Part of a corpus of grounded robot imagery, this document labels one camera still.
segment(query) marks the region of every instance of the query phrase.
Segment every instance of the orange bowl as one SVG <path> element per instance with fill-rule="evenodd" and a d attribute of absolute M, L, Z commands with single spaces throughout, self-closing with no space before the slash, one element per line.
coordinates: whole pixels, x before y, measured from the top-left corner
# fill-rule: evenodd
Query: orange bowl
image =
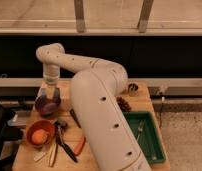
<path fill-rule="evenodd" d="M 35 144 L 32 141 L 33 134 L 39 129 L 43 129 L 47 133 L 47 140 L 43 144 Z M 40 121 L 37 121 L 37 122 L 33 123 L 28 128 L 26 137 L 27 137 L 27 141 L 33 147 L 41 148 L 43 145 L 48 144 L 53 139 L 54 135 L 55 135 L 55 126 L 51 122 L 49 122 L 47 120 L 40 120 Z"/>

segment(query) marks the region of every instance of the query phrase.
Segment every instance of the hole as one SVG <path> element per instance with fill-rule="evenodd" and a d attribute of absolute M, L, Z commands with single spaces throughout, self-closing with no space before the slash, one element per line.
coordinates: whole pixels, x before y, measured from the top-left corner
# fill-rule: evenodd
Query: hole
<path fill-rule="evenodd" d="M 101 97 L 101 101 L 105 101 L 106 100 L 106 97 Z"/>
<path fill-rule="evenodd" d="M 128 153 L 126 153 L 126 156 L 128 157 L 128 156 L 131 156 L 132 155 L 132 152 L 131 151 L 129 151 Z"/>
<path fill-rule="evenodd" d="M 118 128 L 119 124 L 114 124 L 113 128 Z"/>

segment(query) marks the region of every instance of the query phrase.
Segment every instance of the red handle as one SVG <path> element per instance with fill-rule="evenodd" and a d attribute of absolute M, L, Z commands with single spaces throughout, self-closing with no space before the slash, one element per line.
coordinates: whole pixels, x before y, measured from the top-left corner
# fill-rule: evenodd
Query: red handle
<path fill-rule="evenodd" d="M 78 155 L 81 153 L 81 151 L 82 151 L 82 149 L 83 149 L 83 147 L 84 147 L 85 142 L 86 142 L 86 138 L 85 138 L 84 135 L 82 134 L 82 136 L 81 136 L 81 138 L 80 138 L 78 144 L 77 144 L 77 145 L 75 146 L 75 148 L 74 148 L 74 154 L 75 154 L 76 156 L 78 156 Z"/>

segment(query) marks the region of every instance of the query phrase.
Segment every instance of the floor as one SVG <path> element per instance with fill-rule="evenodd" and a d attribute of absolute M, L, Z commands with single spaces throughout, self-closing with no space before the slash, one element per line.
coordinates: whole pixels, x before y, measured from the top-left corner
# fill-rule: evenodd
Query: floor
<path fill-rule="evenodd" d="M 153 105 L 159 115 L 161 101 L 153 100 Z M 161 116 L 171 171 L 202 171 L 202 99 L 166 99 Z M 2 157 L 16 149 L 16 143 L 5 144 Z"/>

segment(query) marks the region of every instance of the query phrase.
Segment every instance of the cable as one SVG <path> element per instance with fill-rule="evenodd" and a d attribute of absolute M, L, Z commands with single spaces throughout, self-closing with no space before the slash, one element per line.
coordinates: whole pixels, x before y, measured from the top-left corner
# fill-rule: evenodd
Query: cable
<path fill-rule="evenodd" d="M 160 107 L 160 111 L 159 111 L 159 117 L 160 117 L 160 123 L 159 123 L 159 127 L 162 127 L 162 112 L 163 112 L 163 107 L 164 107 L 164 101 L 165 101 L 165 97 L 161 95 L 161 107 Z"/>

